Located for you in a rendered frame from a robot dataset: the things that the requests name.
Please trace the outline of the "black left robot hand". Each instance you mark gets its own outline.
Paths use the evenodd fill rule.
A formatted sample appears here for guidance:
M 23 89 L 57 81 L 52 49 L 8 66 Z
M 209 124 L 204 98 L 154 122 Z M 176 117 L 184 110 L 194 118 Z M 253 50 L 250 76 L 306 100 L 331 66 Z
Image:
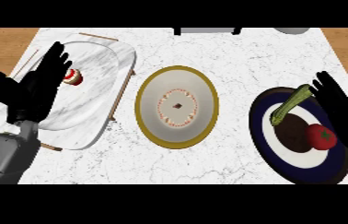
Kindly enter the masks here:
M 39 65 L 16 82 L 0 72 L 0 103 L 7 105 L 7 123 L 38 123 L 50 113 L 57 89 L 72 62 L 55 41 L 42 56 Z

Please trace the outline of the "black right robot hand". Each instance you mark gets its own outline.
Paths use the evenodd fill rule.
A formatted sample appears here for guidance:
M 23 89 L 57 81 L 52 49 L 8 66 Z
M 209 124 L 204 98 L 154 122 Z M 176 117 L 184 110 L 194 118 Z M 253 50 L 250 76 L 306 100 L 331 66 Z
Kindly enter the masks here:
M 348 96 L 325 71 L 316 73 L 308 89 L 327 114 L 339 141 L 348 147 Z

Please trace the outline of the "red tomato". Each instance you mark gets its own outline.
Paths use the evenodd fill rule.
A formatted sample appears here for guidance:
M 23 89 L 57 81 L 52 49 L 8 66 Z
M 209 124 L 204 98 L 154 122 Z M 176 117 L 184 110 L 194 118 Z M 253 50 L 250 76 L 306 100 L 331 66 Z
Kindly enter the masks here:
M 319 124 L 311 124 L 305 129 L 306 143 L 316 150 L 327 150 L 337 144 L 334 133 Z

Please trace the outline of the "dark blue and white plate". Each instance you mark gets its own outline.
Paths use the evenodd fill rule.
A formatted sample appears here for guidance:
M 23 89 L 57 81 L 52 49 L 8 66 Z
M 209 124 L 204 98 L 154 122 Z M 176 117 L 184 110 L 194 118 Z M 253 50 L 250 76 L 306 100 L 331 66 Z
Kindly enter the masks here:
M 278 126 L 269 114 L 287 100 L 293 88 L 269 88 L 254 98 L 249 110 L 249 130 L 257 153 L 269 167 L 296 184 L 334 184 L 348 174 L 348 148 L 337 144 L 316 150 L 305 144 L 305 127 L 318 124 L 333 131 L 324 110 L 313 97 L 288 111 Z

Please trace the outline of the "gold-rimmed grey bowl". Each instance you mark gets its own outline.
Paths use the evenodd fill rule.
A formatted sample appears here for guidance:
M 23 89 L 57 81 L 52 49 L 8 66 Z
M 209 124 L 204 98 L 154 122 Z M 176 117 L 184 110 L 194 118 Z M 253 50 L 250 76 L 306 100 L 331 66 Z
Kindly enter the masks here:
M 218 120 L 218 92 L 204 74 L 179 65 L 157 70 L 137 91 L 134 115 L 144 136 L 157 146 L 194 146 Z

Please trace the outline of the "red and white cupcake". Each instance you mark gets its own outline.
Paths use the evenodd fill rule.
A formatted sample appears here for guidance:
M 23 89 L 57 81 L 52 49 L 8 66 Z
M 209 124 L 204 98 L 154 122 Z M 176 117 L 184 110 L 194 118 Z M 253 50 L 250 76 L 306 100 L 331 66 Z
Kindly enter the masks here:
M 69 69 L 61 82 L 67 85 L 76 86 L 82 81 L 82 75 L 76 69 Z

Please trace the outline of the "green zucchini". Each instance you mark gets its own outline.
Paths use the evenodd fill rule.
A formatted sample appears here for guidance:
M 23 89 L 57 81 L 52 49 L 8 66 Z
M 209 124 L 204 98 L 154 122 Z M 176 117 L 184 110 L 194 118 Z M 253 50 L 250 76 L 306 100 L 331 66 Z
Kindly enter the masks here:
M 291 92 L 287 100 L 282 102 L 282 104 L 278 106 L 278 108 L 272 111 L 269 114 L 269 124 L 272 126 L 278 125 L 280 122 L 282 122 L 284 117 L 288 113 L 288 111 L 293 109 L 293 107 L 309 98 L 312 95 L 309 91 L 309 85 L 302 84 L 294 91 Z

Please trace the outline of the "white marble serving tray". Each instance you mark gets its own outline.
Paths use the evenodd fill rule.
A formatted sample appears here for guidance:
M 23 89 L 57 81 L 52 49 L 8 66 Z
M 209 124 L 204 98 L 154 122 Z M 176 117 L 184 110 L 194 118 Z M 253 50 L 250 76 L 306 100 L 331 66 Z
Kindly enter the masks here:
M 114 39 L 85 33 L 55 34 L 45 39 L 26 62 L 11 70 L 21 79 L 42 60 L 54 42 L 64 45 L 72 69 L 79 71 L 78 85 L 60 84 L 50 114 L 38 124 L 42 147 L 51 150 L 82 150 L 101 136 L 128 85 L 135 64 L 134 48 Z

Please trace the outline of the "grey rounded object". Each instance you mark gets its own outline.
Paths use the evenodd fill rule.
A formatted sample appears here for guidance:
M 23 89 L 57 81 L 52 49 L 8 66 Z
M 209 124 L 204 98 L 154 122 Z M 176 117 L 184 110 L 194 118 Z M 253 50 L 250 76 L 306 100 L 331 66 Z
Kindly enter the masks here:
M 290 35 L 299 35 L 303 34 L 309 28 L 274 28 L 277 31 L 280 31 L 284 34 Z

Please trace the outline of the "grey appliance with black legs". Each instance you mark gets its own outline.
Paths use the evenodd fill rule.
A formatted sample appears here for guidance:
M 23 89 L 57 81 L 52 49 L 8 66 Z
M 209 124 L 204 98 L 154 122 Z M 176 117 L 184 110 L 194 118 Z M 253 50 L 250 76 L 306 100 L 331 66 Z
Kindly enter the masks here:
M 231 33 L 237 35 L 241 28 L 172 28 L 173 35 L 179 36 L 182 33 Z

